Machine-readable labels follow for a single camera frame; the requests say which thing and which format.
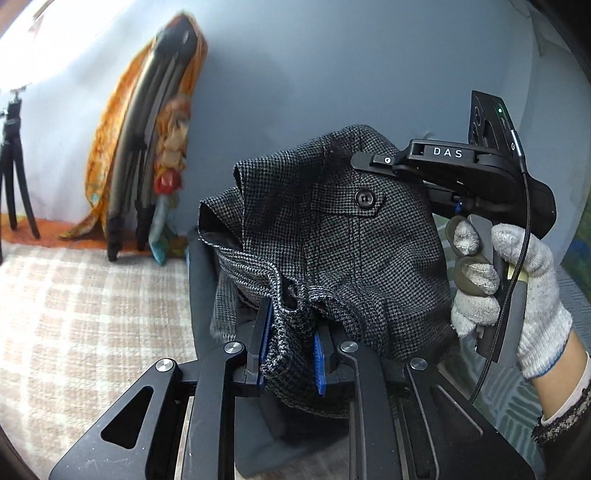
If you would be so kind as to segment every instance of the camera lens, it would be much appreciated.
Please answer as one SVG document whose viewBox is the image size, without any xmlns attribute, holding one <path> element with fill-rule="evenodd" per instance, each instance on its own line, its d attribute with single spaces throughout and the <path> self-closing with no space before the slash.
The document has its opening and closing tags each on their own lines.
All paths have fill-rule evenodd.
<svg viewBox="0 0 591 480">
<path fill-rule="evenodd" d="M 478 145 L 478 127 L 475 123 L 472 124 L 472 144 Z"/>
</svg>

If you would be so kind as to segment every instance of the silver screw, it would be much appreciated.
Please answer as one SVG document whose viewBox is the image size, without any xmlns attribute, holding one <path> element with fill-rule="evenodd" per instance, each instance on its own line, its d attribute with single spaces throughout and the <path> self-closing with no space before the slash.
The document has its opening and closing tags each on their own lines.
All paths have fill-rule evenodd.
<svg viewBox="0 0 591 480">
<path fill-rule="evenodd" d="M 427 361 L 419 356 L 416 356 L 410 361 L 410 367 L 414 370 L 425 370 L 427 368 L 427 365 Z"/>
<path fill-rule="evenodd" d="M 242 350 L 242 344 L 240 342 L 228 342 L 223 349 L 226 353 L 238 353 Z"/>
<path fill-rule="evenodd" d="M 156 370 L 159 372 L 167 372 L 172 367 L 174 367 L 174 360 L 171 360 L 170 358 L 163 358 L 156 362 Z"/>
<path fill-rule="evenodd" d="M 359 349 L 359 345 L 351 340 L 347 340 L 340 344 L 340 349 L 346 353 L 354 353 Z"/>
</svg>

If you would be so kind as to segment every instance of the red object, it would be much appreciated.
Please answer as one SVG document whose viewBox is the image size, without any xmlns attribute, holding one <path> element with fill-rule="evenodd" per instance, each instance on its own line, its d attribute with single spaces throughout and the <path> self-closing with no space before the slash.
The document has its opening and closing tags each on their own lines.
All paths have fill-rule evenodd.
<svg viewBox="0 0 591 480">
<path fill-rule="evenodd" d="M 154 179 L 154 192 L 157 195 L 171 195 L 181 187 L 180 173 L 170 168 Z"/>
</svg>

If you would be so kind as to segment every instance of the black sleeve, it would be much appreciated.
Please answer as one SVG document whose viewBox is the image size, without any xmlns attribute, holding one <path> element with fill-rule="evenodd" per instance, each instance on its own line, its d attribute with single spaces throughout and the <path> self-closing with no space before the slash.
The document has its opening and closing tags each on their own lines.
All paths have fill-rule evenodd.
<svg viewBox="0 0 591 480">
<path fill-rule="evenodd" d="M 547 480 L 591 478 L 591 395 L 583 390 L 579 401 L 549 425 L 534 429 L 541 446 Z"/>
</svg>

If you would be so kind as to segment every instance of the hand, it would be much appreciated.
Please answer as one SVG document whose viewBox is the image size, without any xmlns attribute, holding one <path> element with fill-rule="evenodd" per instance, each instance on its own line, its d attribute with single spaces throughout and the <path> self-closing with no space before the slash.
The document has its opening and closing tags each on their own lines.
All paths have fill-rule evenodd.
<svg viewBox="0 0 591 480">
<path fill-rule="evenodd" d="M 495 225 L 492 246 L 512 264 L 517 263 L 525 231 L 515 225 Z M 454 246 L 464 255 L 479 249 L 479 237 L 467 220 L 461 221 L 453 235 Z M 569 338 L 573 320 L 559 298 L 550 248 L 531 235 L 523 270 L 528 273 L 527 301 L 523 330 L 517 349 L 525 378 L 547 373 L 558 361 Z M 490 264 L 468 264 L 463 274 L 487 296 L 476 297 L 458 291 L 452 306 L 452 325 L 460 337 L 474 331 L 476 325 L 494 325 L 499 303 L 492 295 L 499 287 L 499 277 Z"/>
</svg>

